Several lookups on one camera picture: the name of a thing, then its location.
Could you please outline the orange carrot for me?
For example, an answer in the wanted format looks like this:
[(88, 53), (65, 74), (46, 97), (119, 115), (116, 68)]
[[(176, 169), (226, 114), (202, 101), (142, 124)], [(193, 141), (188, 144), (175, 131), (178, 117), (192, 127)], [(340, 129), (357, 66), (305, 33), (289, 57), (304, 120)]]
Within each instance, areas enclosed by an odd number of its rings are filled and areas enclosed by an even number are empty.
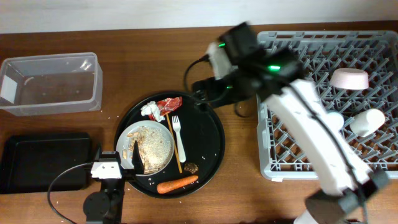
[(184, 187), (188, 184), (191, 184), (191, 183), (197, 181), (197, 179), (198, 179), (197, 175), (191, 175), (188, 177), (184, 177), (182, 179), (163, 182), (163, 183), (160, 183), (157, 185), (157, 192), (159, 194), (166, 194), (168, 192), (171, 192), (173, 190), (176, 190), (176, 189)]

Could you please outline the brown food lump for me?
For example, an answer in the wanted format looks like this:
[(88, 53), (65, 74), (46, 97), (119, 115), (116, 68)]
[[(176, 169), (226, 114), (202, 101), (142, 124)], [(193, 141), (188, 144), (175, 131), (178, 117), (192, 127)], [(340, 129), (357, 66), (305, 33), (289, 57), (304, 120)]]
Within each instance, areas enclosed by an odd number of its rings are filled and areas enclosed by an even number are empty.
[(184, 165), (184, 170), (194, 174), (198, 171), (198, 166), (194, 163), (188, 162)]

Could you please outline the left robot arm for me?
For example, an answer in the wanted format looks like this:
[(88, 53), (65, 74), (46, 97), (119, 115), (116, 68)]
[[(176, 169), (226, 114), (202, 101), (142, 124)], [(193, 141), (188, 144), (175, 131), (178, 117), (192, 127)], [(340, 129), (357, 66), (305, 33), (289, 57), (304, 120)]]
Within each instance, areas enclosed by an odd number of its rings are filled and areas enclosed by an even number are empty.
[(132, 157), (128, 159), (133, 165), (132, 168), (122, 168), (121, 159), (117, 151), (103, 152), (98, 149), (91, 166), (91, 176), (101, 183), (101, 188), (89, 194), (83, 203), (87, 223), (122, 222), (125, 183), (135, 181), (137, 174), (144, 173), (138, 143), (134, 144)]

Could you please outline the rice and food scraps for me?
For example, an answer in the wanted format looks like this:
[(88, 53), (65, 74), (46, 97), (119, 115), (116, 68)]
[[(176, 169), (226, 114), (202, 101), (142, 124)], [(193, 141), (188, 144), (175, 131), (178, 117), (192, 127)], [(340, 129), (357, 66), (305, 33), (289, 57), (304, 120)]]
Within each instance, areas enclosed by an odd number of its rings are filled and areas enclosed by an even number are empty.
[(163, 131), (157, 128), (141, 126), (126, 134), (127, 146), (121, 150), (122, 161), (132, 167), (134, 143), (144, 165), (144, 175), (151, 175), (161, 170), (172, 156), (172, 143)]

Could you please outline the pink bowl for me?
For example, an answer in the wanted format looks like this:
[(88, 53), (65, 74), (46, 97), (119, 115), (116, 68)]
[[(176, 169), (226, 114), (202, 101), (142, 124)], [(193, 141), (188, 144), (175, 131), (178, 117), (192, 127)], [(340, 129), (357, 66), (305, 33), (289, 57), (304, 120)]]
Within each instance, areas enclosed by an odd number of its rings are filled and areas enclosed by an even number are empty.
[(368, 73), (356, 68), (339, 68), (333, 72), (330, 85), (345, 90), (364, 90), (369, 87)]

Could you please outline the white round plate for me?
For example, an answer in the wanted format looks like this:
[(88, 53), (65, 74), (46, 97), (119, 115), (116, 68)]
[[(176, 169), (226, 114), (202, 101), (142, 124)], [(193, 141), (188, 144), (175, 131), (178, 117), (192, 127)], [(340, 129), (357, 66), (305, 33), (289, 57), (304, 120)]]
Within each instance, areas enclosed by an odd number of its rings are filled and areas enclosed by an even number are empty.
[[(130, 126), (128, 126), (120, 135), (117, 143), (116, 143), (116, 151), (118, 151), (121, 155), (121, 150), (123, 149), (123, 147), (127, 146), (127, 142), (126, 142), (126, 134), (131, 132), (131, 131), (135, 131), (138, 127), (141, 126), (148, 126), (148, 127), (153, 127), (153, 128), (157, 128), (160, 129), (161, 131), (163, 131), (163, 134), (165, 135), (165, 137), (167, 137), (171, 143), (172, 143), (172, 156), (170, 157), (170, 159), (167, 161), (166, 165), (159, 171), (151, 174), (154, 175), (160, 171), (162, 171), (163, 169), (165, 169), (167, 167), (167, 165), (169, 164), (169, 162), (171, 161), (171, 159), (173, 158), (174, 155), (174, 145), (173, 145), (173, 138), (172, 135), (170, 133), (170, 131), (161, 123), (158, 123), (156, 121), (151, 121), (151, 120), (146, 120), (146, 121), (139, 121), (136, 122)], [(121, 165), (124, 169), (133, 169), (134, 166), (132, 165), (132, 167), (129, 167), (129, 164), (126, 161), (122, 161), (122, 155), (121, 155)]]

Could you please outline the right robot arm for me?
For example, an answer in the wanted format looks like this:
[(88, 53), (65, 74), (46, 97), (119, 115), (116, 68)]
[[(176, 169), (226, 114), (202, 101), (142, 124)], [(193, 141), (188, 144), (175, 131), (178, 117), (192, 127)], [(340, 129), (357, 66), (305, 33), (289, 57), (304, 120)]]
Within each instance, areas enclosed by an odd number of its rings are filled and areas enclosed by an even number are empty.
[(202, 61), (213, 77), (190, 86), (199, 104), (224, 106), (257, 96), (293, 135), (317, 173), (320, 189), (305, 199), (296, 223), (346, 223), (347, 216), (389, 183), (331, 128), (313, 82), (288, 48), (269, 53), (243, 22), (209, 44)]

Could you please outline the white tissue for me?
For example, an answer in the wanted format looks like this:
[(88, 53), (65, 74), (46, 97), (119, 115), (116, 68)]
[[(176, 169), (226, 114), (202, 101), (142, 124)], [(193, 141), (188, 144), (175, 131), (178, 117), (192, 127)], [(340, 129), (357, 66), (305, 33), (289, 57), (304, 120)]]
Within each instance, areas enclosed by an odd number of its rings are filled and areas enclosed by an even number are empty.
[(150, 120), (157, 122), (161, 122), (165, 119), (164, 115), (161, 115), (161, 110), (157, 106), (157, 103), (154, 101), (150, 101), (141, 108), (141, 115), (148, 116)]

